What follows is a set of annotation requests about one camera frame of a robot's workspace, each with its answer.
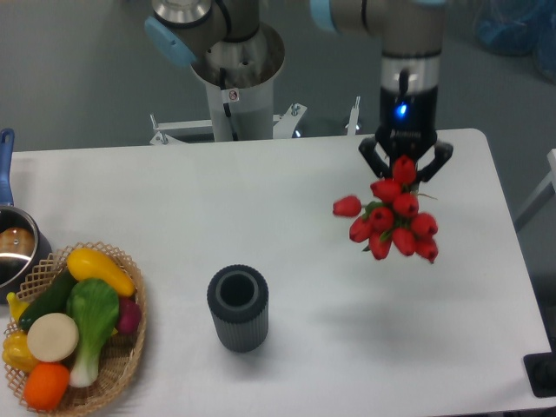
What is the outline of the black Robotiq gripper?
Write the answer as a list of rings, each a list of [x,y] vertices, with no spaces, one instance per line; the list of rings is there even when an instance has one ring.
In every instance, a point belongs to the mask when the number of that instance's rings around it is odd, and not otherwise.
[[[437,141],[435,128],[440,57],[381,59],[380,124],[376,138],[362,139],[358,150],[378,178],[391,178],[392,170],[376,152],[379,143],[390,161],[409,156],[421,159],[434,146],[434,158],[417,173],[429,182],[451,159],[453,145]]]

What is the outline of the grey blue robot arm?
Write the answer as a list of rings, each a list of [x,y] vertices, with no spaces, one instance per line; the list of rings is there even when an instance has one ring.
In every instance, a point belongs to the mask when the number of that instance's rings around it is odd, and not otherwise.
[[[429,181],[453,153],[435,128],[443,1],[295,1],[284,27],[308,36],[360,35],[381,43],[376,131],[359,147],[378,177],[403,158],[416,183]],[[269,139],[273,87],[285,63],[286,37],[258,1],[154,1],[144,29],[155,48],[205,85],[218,142]]]

